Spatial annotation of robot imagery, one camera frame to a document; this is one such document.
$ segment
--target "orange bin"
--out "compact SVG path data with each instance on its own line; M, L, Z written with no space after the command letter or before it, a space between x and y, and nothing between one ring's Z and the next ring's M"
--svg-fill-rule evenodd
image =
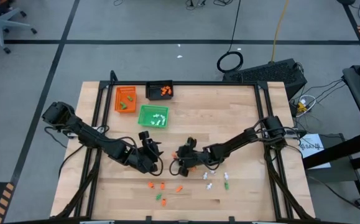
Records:
M115 110L119 113L134 113L136 112L136 87L135 86L124 86L116 88L116 100L115 100ZM126 104L127 108L122 110L120 102Z

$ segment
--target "yellow cable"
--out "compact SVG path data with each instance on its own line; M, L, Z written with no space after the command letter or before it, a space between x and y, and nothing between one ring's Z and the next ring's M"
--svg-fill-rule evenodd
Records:
M274 45L272 46L271 62L274 62L274 58L275 58L275 44L276 44L276 42L277 42L278 31L279 31L279 29L280 29L280 22L282 22L282 19L284 18L284 15L285 15L285 12L286 12L286 8L287 8L287 4L288 4L288 3L289 3L289 0L286 0L284 10L282 11L282 14L280 15L280 18L279 18L279 21L278 21L277 30L275 31Z

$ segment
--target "wooden table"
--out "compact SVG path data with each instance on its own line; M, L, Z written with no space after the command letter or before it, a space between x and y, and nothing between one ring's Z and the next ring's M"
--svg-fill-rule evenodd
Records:
M76 115L85 123L91 124L97 92L98 82L83 83ZM110 130L106 135L110 138L131 136L140 146L138 133L148 130L153 140L162 142L159 150L164 152L161 156L164 172L159 177L142 174L103 154L92 219L145 220L145 217L150 215L153 220L223 221L234 216L237 221L274 221L269 178L263 160L264 149L260 142L233 152L231 157L220 165L217 174L209 174L207 180L202 179L204 172L208 172L204 166L198 166L188 177L172 176L168 171L172 161L171 153L184 145L189 136L198 140L196 150L201 150L203 146L225 142L255 124L259 118L253 87L175 85L174 92L175 96L171 100L149 101L145 98L145 87L137 86L136 113L119 114L114 111L116 87L114 88L108 117ZM269 83L269 93L274 114L279 116L284 126L293 126L284 84ZM265 110L262 91L261 98ZM138 125L139 108L144 104L170 108L166 129ZM287 142L298 147L296 140ZM66 156L79 146L77 139L69 140ZM77 191L85 151L73 156L62 169L51 215L59 213ZM285 148L282 150L282 157L289 190L307 213L314 217L300 153ZM177 172L177 169L178 166L174 165L173 172ZM224 172L229 175L228 191L224 188ZM155 183L154 190L148 188L149 181ZM166 184L165 190L159 189L161 181ZM212 183L213 187L206 190L209 183ZM183 190L176 193L175 189L179 185L183 186ZM165 207L155 200L159 192L167 199ZM278 195L282 216L286 217L279 188ZM83 198L83 215L87 200L88 191Z

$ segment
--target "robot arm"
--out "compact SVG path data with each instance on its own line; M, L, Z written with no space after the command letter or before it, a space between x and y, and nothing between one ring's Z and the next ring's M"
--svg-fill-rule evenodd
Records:
M264 132L255 130L258 124L265 128ZM257 136L259 133L263 133L265 138L259 138ZM194 150L196 139L189 137L187 143L184 146L180 146L176 152L177 158L175 160L180 165L177 174L186 177L188 176L188 168L198 165L205 165L207 167L218 165L224 162L233 151L256 141L281 149L287 144L284 138L285 135L286 131L279 118L277 116L269 116L258 121L253 127L245 129L243 133L234 138L224 143L205 146L202 151Z
M86 147L102 149L109 158L124 165L131 166L145 174L157 171L159 142L149 138L147 131L139 133L142 147L123 141L124 138L110 139L75 115L75 110L63 102L54 102L42 115L42 119L57 131L70 131L78 135L79 142Z

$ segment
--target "black bin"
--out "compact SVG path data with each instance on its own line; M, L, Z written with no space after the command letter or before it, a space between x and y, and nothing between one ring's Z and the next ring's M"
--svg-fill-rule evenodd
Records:
M166 93L165 95L161 96L161 88L163 86L169 86L172 90L172 94ZM149 100L169 100L174 95L173 89L173 80L163 80L163 81L152 81L147 82L145 88L145 95Z

